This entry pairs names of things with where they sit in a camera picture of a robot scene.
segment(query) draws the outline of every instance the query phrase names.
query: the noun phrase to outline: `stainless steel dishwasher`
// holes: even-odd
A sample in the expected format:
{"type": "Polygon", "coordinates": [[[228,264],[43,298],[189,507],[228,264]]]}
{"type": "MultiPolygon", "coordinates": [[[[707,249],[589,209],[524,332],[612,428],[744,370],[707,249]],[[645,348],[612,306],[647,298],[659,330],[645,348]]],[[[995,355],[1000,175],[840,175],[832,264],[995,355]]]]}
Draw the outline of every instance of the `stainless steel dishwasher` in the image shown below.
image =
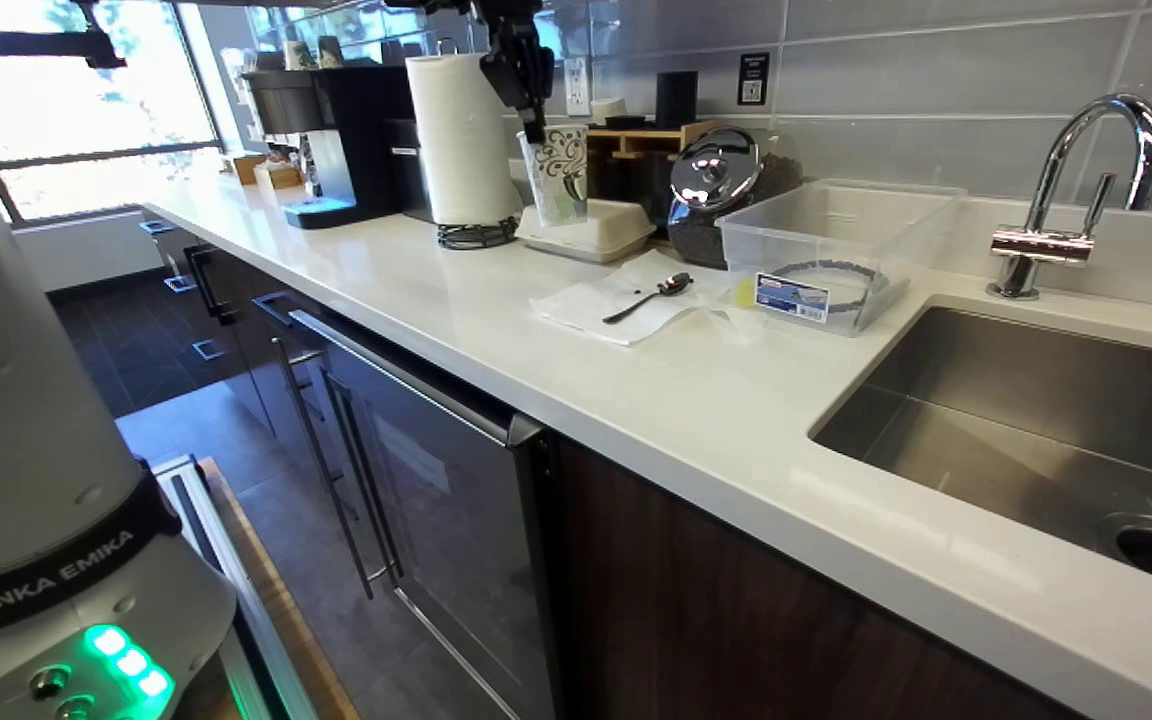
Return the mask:
{"type": "Polygon", "coordinates": [[[504,715],[562,715],[540,423],[339,316],[290,316],[321,355],[312,431],[370,596],[391,587],[504,715]]]}

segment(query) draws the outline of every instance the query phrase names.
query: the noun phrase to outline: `green light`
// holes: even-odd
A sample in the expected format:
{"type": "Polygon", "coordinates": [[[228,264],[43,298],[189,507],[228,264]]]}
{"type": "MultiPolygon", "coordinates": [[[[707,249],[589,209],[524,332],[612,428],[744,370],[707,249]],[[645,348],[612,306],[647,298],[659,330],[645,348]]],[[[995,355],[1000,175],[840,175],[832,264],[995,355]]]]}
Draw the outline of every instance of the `green light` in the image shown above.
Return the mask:
{"type": "Polygon", "coordinates": [[[151,695],[166,695],[171,689],[171,682],[169,682],[169,673],[147,673],[146,682],[141,682],[141,693],[151,700],[151,695]]]}
{"type": "Polygon", "coordinates": [[[141,675],[147,667],[147,656],[141,652],[141,650],[130,650],[126,656],[120,656],[120,673],[126,675],[141,675]]]}
{"type": "Polygon", "coordinates": [[[100,656],[120,656],[130,650],[130,635],[120,627],[100,627],[91,645],[100,656]]]}

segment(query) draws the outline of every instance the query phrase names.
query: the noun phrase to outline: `white countertop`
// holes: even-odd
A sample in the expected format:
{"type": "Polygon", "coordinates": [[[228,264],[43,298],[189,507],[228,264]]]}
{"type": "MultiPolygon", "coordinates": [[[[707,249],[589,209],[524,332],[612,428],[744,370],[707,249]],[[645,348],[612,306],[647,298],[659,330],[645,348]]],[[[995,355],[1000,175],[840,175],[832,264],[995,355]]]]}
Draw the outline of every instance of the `white countertop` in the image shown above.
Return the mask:
{"type": "Polygon", "coordinates": [[[610,273],[598,264],[520,244],[443,253],[409,218],[302,233],[228,184],[147,209],[1038,693],[1090,715],[1152,715],[1152,575],[808,441],[925,306],[1152,345],[1149,306],[1007,306],[946,273],[860,336],[707,309],[612,348],[530,311],[610,273]]]}

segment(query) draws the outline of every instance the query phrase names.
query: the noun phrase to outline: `faucet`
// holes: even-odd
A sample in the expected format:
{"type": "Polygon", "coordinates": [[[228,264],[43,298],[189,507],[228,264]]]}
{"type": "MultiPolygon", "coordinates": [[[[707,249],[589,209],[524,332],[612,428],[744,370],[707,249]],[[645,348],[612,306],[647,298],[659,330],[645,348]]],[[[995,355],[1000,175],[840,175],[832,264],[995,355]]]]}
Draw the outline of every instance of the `faucet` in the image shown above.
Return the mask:
{"type": "Polygon", "coordinates": [[[1081,233],[1051,233],[1046,226],[1048,226],[1051,193],[1062,184],[1071,146],[1091,130],[1091,121],[1108,114],[1123,115],[1135,142],[1135,163],[1131,163],[1123,209],[1149,206],[1152,198],[1152,106],[1145,106],[1141,97],[1097,97],[1057,134],[1046,155],[1041,184],[1031,190],[1026,227],[991,233],[991,253],[1003,258],[1003,273],[995,277],[991,294],[1011,298],[1011,301],[1038,298],[1041,264],[1083,264],[1091,258],[1091,227],[1100,222],[1114,175],[1100,175],[1081,233]]]}

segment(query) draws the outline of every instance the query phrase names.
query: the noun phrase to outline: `coffee machine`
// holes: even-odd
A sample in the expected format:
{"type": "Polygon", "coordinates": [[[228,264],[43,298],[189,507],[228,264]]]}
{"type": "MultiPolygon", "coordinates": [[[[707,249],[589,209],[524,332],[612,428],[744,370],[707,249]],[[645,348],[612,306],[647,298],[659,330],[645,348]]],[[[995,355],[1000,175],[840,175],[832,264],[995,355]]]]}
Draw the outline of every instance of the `coffee machine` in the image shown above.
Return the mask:
{"type": "Polygon", "coordinates": [[[403,70],[250,73],[265,137],[302,137],[302,227],[422,214],[416,114],[403,70]]]}

